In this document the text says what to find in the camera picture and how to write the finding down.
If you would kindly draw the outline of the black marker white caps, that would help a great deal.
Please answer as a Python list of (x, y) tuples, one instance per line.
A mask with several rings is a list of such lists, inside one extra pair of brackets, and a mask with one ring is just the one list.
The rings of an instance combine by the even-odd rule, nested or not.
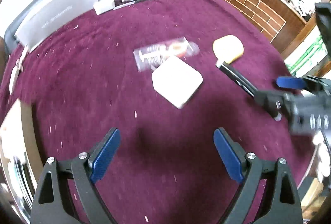
[(217, 68), (224, 73), (228, 78), (240, 86), (250, 97), (254, 99), (275, 121), (280, 121), (282, 115), (277, 108), (277, 103), (269, 103), (262, 93), (248, 79), (246, 79), (238, 70), (231, 67), (226, 62), (217, 60)]

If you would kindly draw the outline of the cardboard box tray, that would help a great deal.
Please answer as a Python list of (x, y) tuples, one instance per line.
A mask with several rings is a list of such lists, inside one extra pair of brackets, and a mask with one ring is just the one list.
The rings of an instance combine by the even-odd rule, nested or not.
[(30, 223), (43, 163), (36, 144), (31, 106), (19, 99), (1, 124), (1, 167), (12, 208), (23, 223)]

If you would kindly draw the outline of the wooden cabinet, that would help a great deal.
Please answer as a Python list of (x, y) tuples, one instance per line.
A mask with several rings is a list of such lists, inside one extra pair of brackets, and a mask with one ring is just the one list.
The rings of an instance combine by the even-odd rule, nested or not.
[(305, 21), (284, 0), (225, 0), (234, 6), (287, 58), (316, 29), (316, 16)]

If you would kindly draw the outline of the yellow round sponge ball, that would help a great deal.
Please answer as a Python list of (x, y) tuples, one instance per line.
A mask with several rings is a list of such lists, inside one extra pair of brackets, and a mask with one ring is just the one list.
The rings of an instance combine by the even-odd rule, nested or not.
[(217, 63), (231, 64), (244, 54), (244, 46), (241, 40), (234, 35), (226, 35), (213, 42), (213, 52)]

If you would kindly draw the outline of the white square charger box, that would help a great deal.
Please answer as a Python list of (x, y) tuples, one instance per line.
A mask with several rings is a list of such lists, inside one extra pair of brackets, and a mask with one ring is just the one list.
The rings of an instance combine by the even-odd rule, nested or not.
[(154, 90), (182, 109), (203, 82), (202, 75), (180, 58), (171, 56), (151, 75)]

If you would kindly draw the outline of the maroon tablecloth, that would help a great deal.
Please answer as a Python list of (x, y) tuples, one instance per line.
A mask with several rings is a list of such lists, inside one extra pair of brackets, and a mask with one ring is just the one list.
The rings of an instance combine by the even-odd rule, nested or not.
[[(222, 127), (264, 160), (284, 157), (296, 183), (310, 163), (309, 137), (288, 133), (215, 63), (212, 44), (238, 37), (235, 67), (271, 90), (287, 75), (278, 51), (224, 0), (148, 0), (101, 15), (86, 12), (39, 45), (24, 61), (12, 92), (10, 56), (1, 83), (1, 117), (15, 100), (30, 104), (43, 160), (67, 160), (96, 145), (112, 127), (120, 147), (98, 190), (118, 223), (216, 223), (238, 185), (213, 143)], [(199, 46), (186, 62), (203, 83), (181, 109), (156, 93), (151, 71), (139, 72), (133, 51), (185, 37)]]

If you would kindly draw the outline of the clear plastic packet red item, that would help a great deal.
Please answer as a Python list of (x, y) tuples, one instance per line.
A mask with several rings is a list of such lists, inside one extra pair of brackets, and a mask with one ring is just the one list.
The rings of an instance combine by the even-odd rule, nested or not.
[(198, 55), (199, 52), (200, 48), (196, 43), (188, 41), (185, 37), (179, 37), (135, 49), (133, 55), (137, 70), (143, 72), (159, 67), (172, 56), (189, 58)]

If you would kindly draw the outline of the white car key fob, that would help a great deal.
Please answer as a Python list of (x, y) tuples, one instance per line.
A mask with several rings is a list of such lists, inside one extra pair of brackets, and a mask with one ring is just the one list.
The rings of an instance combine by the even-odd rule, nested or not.
[(29, 53), (29, 48), (27, 46), (25, 46), (23, 51), (22, 51), (22, 54), (21, 54), (20, 58), (16, 61), (16, 64), (12, 69), (11, 77), (10, 77), (10, 84), (9, 84), (10, 94), (13, 93), (13, 90), (15, 88), (15, 85), (16, 85), (19, 74), (24, 70), (23, 62), (24, 62), (24, 60), (25, 60), (28, 53)]

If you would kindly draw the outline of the white power adapter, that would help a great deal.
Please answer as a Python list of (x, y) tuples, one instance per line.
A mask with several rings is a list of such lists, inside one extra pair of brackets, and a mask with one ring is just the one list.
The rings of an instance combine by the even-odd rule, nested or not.
[(113, 10), (115, 6), (116, 5), (114, 0), (97, 0), (93, 4), (93, 8), (95, 10), (96, 15), (100, 15), (110, 10)]

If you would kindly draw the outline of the grey long gift box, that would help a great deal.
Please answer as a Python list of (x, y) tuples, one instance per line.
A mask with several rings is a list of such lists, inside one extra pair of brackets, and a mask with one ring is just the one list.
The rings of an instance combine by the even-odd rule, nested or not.
[(97, 0), (38, 0), (22, 20), (15, 39), (29, 50), (66, 23), (93, 9)]

